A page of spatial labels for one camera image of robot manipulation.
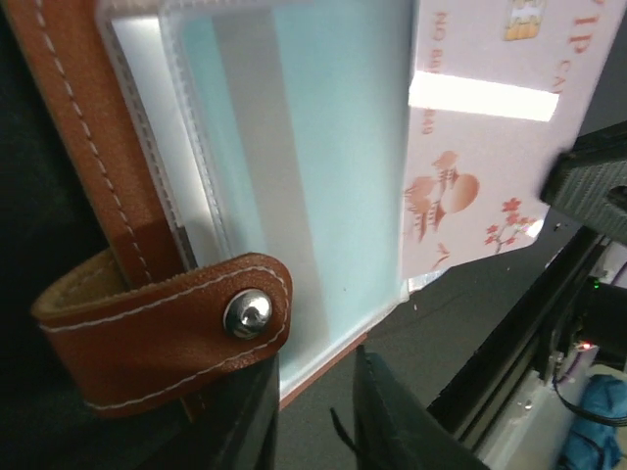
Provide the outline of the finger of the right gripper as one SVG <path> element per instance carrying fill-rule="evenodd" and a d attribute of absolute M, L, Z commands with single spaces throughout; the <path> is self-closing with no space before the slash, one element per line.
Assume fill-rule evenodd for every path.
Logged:
<path fill-rule="evenodd" d="M 626 148 L 560 154 L 540 199 L 602 235 L 624 235 Z"/>

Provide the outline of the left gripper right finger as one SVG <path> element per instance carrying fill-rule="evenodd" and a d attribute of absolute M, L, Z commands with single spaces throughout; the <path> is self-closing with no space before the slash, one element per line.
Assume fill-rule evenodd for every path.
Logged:
<path fill-rule="evenodd" d="M 470 470 L 487 466 L 459 443 L 395 376 L 384 359 L 356 348 L 354 434 L 330 410 L 339 439 L 360 469 Z"/>

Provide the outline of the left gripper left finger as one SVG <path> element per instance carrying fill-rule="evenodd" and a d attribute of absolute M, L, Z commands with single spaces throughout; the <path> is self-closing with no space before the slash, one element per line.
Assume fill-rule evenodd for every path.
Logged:
<path fill-rule="evenodd" d="M 273 469 L 279 411 L 278 357 L 211 387 L 210 406 L 145 460 L 143 469 Z"/>

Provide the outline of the brown leather card holder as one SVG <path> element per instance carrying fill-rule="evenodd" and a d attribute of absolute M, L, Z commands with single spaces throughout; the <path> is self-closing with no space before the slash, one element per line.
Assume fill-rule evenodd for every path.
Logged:
<path fill-rule="evenodd" d="M 14 33 L 108 242 L 35 302 L 34 317 L 104 417 L 180 402 L 277 356 L 293 279 L 233 255 L 204 156 L 184 17 L 294 1 L 5 1 Z"/>

